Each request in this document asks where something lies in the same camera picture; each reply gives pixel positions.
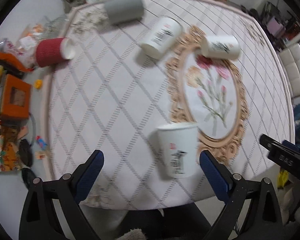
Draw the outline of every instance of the white paper cup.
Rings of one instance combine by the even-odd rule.
[[[167,174],[186,178],[194,174],[198,142],[196,122],[181,122],[158,127],[160,146]]]
[[[182,25],[175,19],[164,16],[144,37],[140,47],[154,59],[161,58],[182,33]]]
[[[240,55],[240,44],[236,37],[225,36],[204,36],[201,41],[201,53],[205,57],[232,59]]]

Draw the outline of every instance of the white tablecloth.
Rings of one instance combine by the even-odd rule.
[[[200,167],[194,176],[169,178],[158,156],[155,128],[170,122],[170,95],[165,62],[154,62],[138,42],[158,17],[168,15],[185,30],[198,26],[207,34],[232,34],[242,48],[238,67],[246,88],[249,117],[245,136],[231,172],[246,179],[273,163],[258,137],[294,140],[292,105],[282,67],[260,26],[242,12],[212,0],[143,0],[143,19],[83,36],[69,28],[76,57],[53,73],[49,108],[49,138],[55,178],[72,173],[100,149],[104,167],[84,202],[110,209],[154,209],[201,200],[213,191]],[[83,7],[74,21],[93,10]],[[245,23],[260,35],[256,42]]]

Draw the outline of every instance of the cup rim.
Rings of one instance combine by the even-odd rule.
[[[168,131],[168,130],[184,130],[198,127],[197,122],[178,122],[178,123],[169,123],[157,127],[158,130]]]

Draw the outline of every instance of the black pants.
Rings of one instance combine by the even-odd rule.
[[[211,225],[194,203],[159,210],[129,211],[121,223],[120,236],[131,229],[141,229],[148,240],[201,240]]]

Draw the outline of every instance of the floral print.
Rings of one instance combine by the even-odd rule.
[[[231,76],[229,69],[220,63],[213,62],[212,59],[206,58],[203,55],[196,57],[196,63],[201,69],[206,70],[208,74],[207,81],[203,84],[203,74],[201,70],[195,66],[191,66],[186,74],[187,85],[193,88],[198,88],[197,95],[203,104],[203,107],[209,111],[204,121],[207,122],[210,118],[213,118],[213,130],[212,134],[216,134],[217,120],[220,119],[223,126],[227,128],[226,117],[229,113],[233,103],[230,101],[227,103],[227,89],[224,85],[221,85],[222,80],[228,80]],[[213,78],[211,72],[215,69],[218,73],[216,79]],[[208,103],[202,90],[204,90],[211,102]]]
[[[197,79],[202,79],[203,74],[201,73],[200,69],[197,68],[196,66],[191,66],[188,69],[188,73],[186,74],[186,79],[187,79],[187,85],[193,88],[199,87],[197,83]]]

